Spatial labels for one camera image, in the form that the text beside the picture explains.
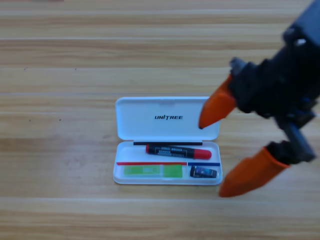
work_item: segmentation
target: green sticker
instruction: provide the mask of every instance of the green sticker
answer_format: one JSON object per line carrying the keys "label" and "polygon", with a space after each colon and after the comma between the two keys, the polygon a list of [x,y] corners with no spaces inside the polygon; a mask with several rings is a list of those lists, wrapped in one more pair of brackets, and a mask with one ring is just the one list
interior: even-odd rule
{"label": "green sticker", "polygon": [[163,176],[165,178],[182,178],[182,165],[164,165]]}
{"label": "green sticker", "polygon": [[160,174],[160,165],[125,166],[124,175]]}

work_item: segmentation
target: wooden table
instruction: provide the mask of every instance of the wooden table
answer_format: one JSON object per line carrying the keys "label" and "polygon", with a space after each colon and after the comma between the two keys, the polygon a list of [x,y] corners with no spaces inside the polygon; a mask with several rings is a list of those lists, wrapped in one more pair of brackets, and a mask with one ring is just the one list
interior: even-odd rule
{"label": "wooden table", "polygon": [[[320,239],[318,159],[234,198],[112,176],[118,98],[208,96],[233,56],[272,57],[310,2],[1,0],[0,238]],[[303,130],[317,154],[319,123]],[[272,120],[233,111],[216,140],[224,172],[284,137]]]}

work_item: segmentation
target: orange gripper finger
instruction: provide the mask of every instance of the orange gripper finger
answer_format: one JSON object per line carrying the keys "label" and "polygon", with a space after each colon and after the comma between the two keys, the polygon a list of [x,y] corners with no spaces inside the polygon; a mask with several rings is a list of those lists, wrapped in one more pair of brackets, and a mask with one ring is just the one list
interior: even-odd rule
{"label": "orange gripper finger", "polygon": [[232,81],[231,74],[204,103],[199,118],[199,128],[204,129],[224,119],[237,106],[235,98],[228,89]]}
{"label": "orange gripper finger", "polygon": [[262,187],[289,165],[277,161],[264,147],[253,157],[240,162],[225,177],[220,189],[220,197],[234,197]]}

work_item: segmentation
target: blue strip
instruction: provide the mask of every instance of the blue strip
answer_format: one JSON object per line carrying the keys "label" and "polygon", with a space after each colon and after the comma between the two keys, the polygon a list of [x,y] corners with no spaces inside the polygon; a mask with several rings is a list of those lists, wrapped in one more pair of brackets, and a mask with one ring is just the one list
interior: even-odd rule
{"label": "blue strip", "polygon": [[188,166],[215,166],[220,167],[219,162],[188,162]]}

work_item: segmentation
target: red marker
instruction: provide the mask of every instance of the red marker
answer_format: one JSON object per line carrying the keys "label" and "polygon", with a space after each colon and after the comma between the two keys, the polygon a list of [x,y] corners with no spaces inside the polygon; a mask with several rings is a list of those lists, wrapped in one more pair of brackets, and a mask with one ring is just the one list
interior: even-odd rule
{"label": "red marker", "polygon": [[163,145],[146,145],[145,151],[148,154],[177,157],[177,158],[188,158],[188,159],[203,159],[209,160],[212,156],[209,150],[195,149],[189,147],[180,146],[163,146]]}

